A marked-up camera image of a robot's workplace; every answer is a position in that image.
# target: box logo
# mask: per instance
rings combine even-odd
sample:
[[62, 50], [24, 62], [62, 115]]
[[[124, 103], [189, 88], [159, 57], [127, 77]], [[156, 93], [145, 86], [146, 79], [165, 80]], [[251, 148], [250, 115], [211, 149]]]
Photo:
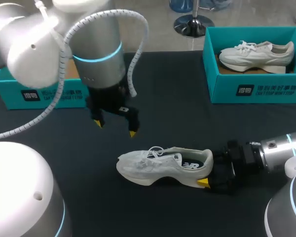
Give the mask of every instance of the box logo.
[[21, 90], [21, 93], [25, 101], [40, 101], [36, 90]]
[[254, 88], [255, 85], [239, 85], [236, 96], [250, 96]]

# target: shoe sole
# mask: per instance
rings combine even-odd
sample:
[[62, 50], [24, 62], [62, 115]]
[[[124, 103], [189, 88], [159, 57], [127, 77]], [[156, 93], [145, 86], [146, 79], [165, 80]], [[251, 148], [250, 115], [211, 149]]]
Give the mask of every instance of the shoe sole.
[[[135, 184], [139, 184], [139, 185], [143, 185], [143, 186], [150, 186], [151, 184], [153, 184], [154, 182], [156, 182], [157, 180], [163, 178], [160, 177], [158, 179], [135, 179], [135, 178], [131, 178], [125, 175], [122, 175], [125, 179], [135, 183]], [[170, 177], [170, 178], [174, 178], [176, 180], [178, 180], [181, 184], [186, 185], [186, 186], [190, 186], [190, 187], [194, 187], [194, 188], [200, 188], [203, 189], [203, 186], [200, 186], [197, 184], [197, 180], [191, 180], [191, 179], [182, 179], [182, 178], [175, 178], [175, 177]]]
[[236, 65], [231, 65], [228, 63], [224, 63], [221, 61], [221, 63], [223, 65], [225, 65], [226, 67], [237, 71], [237, 72], [245, 72], [251, 68], [261, 68], [263, 70], [265, 70], [268, 73], [275, 73], [275, 74], [285, 74], [286, 73], [286, 67], [285, 66], [236, 66]]

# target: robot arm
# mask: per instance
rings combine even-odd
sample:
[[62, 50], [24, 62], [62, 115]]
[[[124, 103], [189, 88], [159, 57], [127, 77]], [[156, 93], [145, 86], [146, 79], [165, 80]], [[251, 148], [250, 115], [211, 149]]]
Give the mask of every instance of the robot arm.
[[213, 191], [233, 191], [245, 176], [263, 170], [285, 170], [289, 178], [296, 176], [296, 132], [244, 145], [229, 141], [213, 153], [214, 167], [205, 181]]
[[[53, 3], [45, 12], [42, 3], [36, 2], [47, 20], [39, 13], [29, 15], [20, 5], [0, 4], [0, 67], [7, 65], [15, 79], [27, 87], [47, 87], [59, 78], [51, 105], [33, 121], [0, 134], [0, 138], [35, 125], [60, 99], [68, 52], [59, 50], [58, 36], [72, 50], [81, 81], [89, 89], [87, 106], [92, 119], [102, 127], [102, 111], [123, 116], [134, 135], [139, 128], [138, 110], [127, 107], [126, 100], [129, 95], [136, 96], [132, 75], [148, 38], [146, 19], [133, 11], [110, 10], [114, 8], [112, 0], [53, 0]], [[146, 27], [127, 75], [116, 16], [136, 17]]]

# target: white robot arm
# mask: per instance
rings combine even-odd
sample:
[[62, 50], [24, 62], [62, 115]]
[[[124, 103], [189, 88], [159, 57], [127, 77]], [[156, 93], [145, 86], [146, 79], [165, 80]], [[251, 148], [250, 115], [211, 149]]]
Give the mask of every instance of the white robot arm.
[[285, 170], [288, 183], [270, 200], [264, 225], [268, 237], [296, 237], [296, 132], [263, 140], [259, 158], [268, 172]]
[[[61, 97], [66, 62], [72, 52], [82, 83], [89, 89], [87, 106], [101, 127], [102, 110], [125, 117], [134, 135], [139, 128], [138, 110], [126, 106], [136, 96], [133, 70], [148, 39], [148, 23], [139, 13], [114, 9], [112, 0], [53, 0], [46, 10], [29, 15], [14, 3], [0, 4], [0, 67], [7, 65], [18, 82], [42, 88], [59, 81], [55, 98], [33, 121], [1, 133], [0, 138], [28, 129], [43, 120]], [[145, 25], [144, 38], [126, 75], [117, 16], [131, 16]]]
[[44, 158], [0, 142], [0, 237], [71, 237], [69, 212]]

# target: shoelace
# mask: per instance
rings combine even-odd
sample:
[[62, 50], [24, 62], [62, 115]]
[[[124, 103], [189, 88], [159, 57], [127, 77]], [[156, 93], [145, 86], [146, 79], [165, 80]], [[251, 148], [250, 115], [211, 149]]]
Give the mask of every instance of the shoelace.
[[250, 52], [250, 50], [254, 50], [256, 51], [257, 49], [255, 48], [256, 46], [256, 43], [247, 43], [243, 40], [241, 40], [242, 44], [238, 45], [238, 46], [235, 46], [236, 49], [239, 49], [240, 50], [240, 53], [242, 53], [242, 51], [245, 51], [245, 52]]
[[148, 165], [148, 162], [161, 164], [162, 162], [153, 158], [148, 158], [149, 156], [154, 156], [154, 158], [158, 158], [159, 156], [163, 155], [163, 148], [162, 147], [151, 147], [147, 152], [142, 152], [142, 160], [140, 161], [140, 164]]

